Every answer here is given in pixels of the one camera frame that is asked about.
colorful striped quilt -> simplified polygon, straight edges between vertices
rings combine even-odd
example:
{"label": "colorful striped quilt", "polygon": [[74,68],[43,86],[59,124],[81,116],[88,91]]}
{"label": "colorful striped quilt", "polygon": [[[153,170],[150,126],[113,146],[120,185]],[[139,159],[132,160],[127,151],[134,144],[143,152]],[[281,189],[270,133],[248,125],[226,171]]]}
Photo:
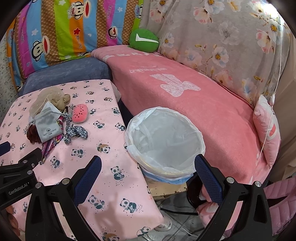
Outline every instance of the colorful striped quilt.
{"label": "colorful striped quilt", "polygon": [[29,74],[89,56],[98,47],[127,45],[139,27],[143,0],[32,0],[7,31],[7,53],[19,91]]}

pink pillow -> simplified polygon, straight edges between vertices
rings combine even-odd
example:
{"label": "pink pillow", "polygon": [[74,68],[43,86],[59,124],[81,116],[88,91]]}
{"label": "pink pillow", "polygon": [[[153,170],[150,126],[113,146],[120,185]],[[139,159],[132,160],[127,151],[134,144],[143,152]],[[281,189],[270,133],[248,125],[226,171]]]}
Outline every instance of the pink pillow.
{"label": "pink pillow", "polygon": [[263,152],[267,164],[271,168],[279,152],[281,136],[279,132],[279,124],[276,115],[272,111],[271,106],[268,104],[266,98],[263,95],[260,95],[258,102],[256,104],[253,114],[253,121],[261,145],[263,145],[267,133],[266,141],[263,147]]}

black cable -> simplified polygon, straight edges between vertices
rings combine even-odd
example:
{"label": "black cable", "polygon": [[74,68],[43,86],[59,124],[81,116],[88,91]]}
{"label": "black cable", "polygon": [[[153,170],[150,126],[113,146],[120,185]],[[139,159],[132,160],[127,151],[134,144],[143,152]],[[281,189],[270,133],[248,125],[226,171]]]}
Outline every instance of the black cable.
{"label": "black cable", "polygon": [[174,213],[174,214],[182,214],[182,215],[194,215],[194,216],[198,216],[198,213],[191,213],[191,212],[177,212],[177,211],[172,211],[172,210],[168,210],[168,209],[165,209],[165,208],[160,208],[160,210],[162,211],[166,211],[166,212],[169,212],[169,213]]}
{"label": "black cable", "polygon": [[199,232],[199,231],[202,231],[202,230],[204,230],[204,229],[205,229],[205,228],[203,227],[203,228],[201,228],[201,229],[195,230],[195,231],[192,232],[192,234],[195,234],[195,233],[197,233],[197,232]]}

mattress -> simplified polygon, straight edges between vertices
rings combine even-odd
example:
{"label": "mattress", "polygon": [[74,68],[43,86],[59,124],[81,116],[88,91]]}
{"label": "mattress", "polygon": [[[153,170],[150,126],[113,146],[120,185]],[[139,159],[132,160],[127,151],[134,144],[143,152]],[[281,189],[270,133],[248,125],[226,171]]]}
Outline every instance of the mattress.
{"label": "mattress", "polygon": [[[72,177],[97,155],[102,160],[102,171],[85,202],[78,206],[96,235],[103,240],[131,239],[144,227],[150,230],[161,224],[163,216],[142,172],[125,149],[125,126],[110,80],[86,80],[59,87],[71,95],[71,108],[78,104],[88,106],[88,119],[79,124],[88,132],[88,139],[77,137],[69,145],[63,140],[57,144],[45,163],[34,168],[37,180],[44,185],[57,184]],[[11,150],[1,157],[1,165],[15,164],[35,148],[42,148],[41,144],[30,144],[26,137],[29,108],[39,93],[19,97],[9,109],[0,127],[0,139],[10,142]],[[23,231],[29,200],[28,196],[13,205]],[[55,207],[67,236],[74,239],[60,206]]]}

blue gripper pad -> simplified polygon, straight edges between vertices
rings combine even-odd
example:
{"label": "blue gripper pad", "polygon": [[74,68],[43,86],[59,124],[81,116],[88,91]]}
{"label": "blue gripper pad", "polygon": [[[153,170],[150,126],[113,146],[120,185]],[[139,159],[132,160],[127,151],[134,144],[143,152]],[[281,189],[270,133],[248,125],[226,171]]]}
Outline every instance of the blue gripper pad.
{"label": "blue gripper pad", "polygon": [[8,141],[0,144],[0,156],[6,154],[9,151],[10,151],[10,143]]}
{"label": "blue gripper pad", "polygon": [[223,202],[222,187],[200,156],[196,156],[194,166],[211,200],[219,206]]}
{"label": "blue gripper pad", "polygon": [[102,161],[97,156],[74,188],[73,202],[76,207],[84,203],[101,170]]}

